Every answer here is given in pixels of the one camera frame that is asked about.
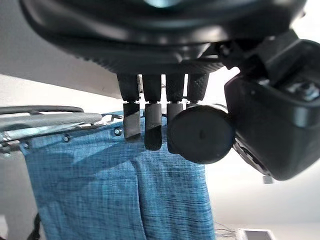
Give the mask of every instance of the black plastic housing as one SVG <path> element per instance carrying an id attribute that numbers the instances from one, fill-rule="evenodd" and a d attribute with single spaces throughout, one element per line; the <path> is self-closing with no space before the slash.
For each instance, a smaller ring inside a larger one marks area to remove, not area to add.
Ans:
<path id="1" fill-rule="evenodd" d="M 280 181 L 320 158 L 320 47 L 302 44 L 304 55 L 277 84 L 240 74 L 225 85 L 238 140 Z M 295 84 L 312 84 L 314 99 L 290 92 Z"/>

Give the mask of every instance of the white device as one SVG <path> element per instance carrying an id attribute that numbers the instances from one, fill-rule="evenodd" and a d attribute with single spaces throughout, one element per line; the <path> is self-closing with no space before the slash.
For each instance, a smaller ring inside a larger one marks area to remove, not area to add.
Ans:
<path id="1" fill-rule="evenodd" d="M 236 233 L 237 240 L 276 240 L 270 230 L 239 228 Z"/>

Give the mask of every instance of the blue towel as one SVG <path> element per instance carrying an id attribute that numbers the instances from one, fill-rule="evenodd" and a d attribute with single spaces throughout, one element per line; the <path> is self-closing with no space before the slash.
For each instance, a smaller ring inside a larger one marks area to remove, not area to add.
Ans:
<path id="1" fill-rule="evenodd" d="M 47 240 L 214 240 L 204 166 L 168 152 L 166 126 L 159 151 L 145 149 L 144 133 L 115 136 L 122 127 L 22 143 Z"/>

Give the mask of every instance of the metal grommet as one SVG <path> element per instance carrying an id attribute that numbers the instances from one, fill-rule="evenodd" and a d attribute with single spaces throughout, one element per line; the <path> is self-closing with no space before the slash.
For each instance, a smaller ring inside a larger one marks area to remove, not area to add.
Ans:
<path id="1" fill-rule="evenodd" d="M 116 128 L 114 129 L 113 133 L 114 133 L 114 135 L 116 135 L 117 137 L 119 137 L 119 136 L 122 135 L 122 129 L 116 127 Z"/>
<path id="2" fill-rule="evenodd" d="M 70 136 L 69 136 L 69 135 L 65 135 L 65 136 L 63 137 L 63 141 L 64 141 L 65 143 L 68 143 L 68 142 L 70 141 Z"/>
<path id="3" fill-rule="evenodd" d="M 29 144 L 28 144 L 27 142 L 25 142 L 25 143 L 23 144 L 23 147 L 24 147 L 25 149 L 29 149 Z"/>

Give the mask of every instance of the blue cloth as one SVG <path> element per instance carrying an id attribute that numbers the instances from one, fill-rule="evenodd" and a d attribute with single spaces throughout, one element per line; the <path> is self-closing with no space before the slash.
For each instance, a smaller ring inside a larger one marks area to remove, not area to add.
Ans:
<path id="1" fill-rule="evenodd" d="M 47 240 L 214 240 L 204 166 L 168 152 L 166 126 L 160 151 L 116 127 L 21 145 Z"/>

